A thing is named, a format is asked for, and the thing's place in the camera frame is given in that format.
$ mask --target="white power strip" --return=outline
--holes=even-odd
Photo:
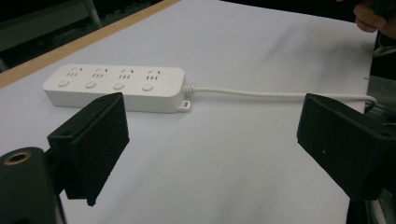
[[[129,111],[187,112],[184,71],[174,67],[68,64],[43,89],[54,105],[83,107],[94,99],[122,92]]]

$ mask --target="person's hand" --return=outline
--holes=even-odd
[[[396,8],[386,20],[384,17],[374,14],[375,0],[363,0],[353,9],[356,16],[355,22],[364,32],[374,33],[376,30],[382,34],[396,39]]]

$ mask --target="round button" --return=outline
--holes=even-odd
[[[143,91],[151,91],[154,87],[150,83],[146,83],[143,85],[142,90]]]
[[[69,85],[69,81],[67,81],[67,80],[61,80],[58,82],[59,87],[65,87],[67,85]]]
[[[92,89],[95,86],[96,86],[96,82],[94,82],[94,81],[89,81],[89,82],[85,83],[85,88],[87,88],[87,89]]]
[[[115,90],[115,91],[119,91],[120,89],[122,89],[124,87],[124,85],[122,84],[122,83],[120,83],[120,82],[117,82],[117,83],[115,83],[114,85],[113,85],[113,89]]]

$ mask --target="white table surface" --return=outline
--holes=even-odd
[[[78,112],[41,89],[67,63],[181,67],[188,84],[244,91],[365,94],[374,41],[344,21],[182,0],[0,90],[0,153],[48,149],[47,135]],[[131,142],[96,206],[61,194],[68,223],[345,223],[348,197],[297,144],[303,101],[189,100],[190,113],[127,112]]]

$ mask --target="power cord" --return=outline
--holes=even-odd
[[[304,99],[306,93],[282,93],[282,92],[256,92],[256,91],[236,91],[223,88],[211,88],[211,87],[195,87],[192,85],[184,86],[184,94],[192,95],[196,92],[215,92],[224,93],[240,96],[249,97],[263,97],[263,98],[283,98],[283,99]],[[377,103],[377,100],[373,96],[369,95],[356,95],[356,94],[333,94],[333,93],[316,93],[321,96],[326,96],[334,100],[339,101],[365,101],[367,105],[365,111],[373,109]]]

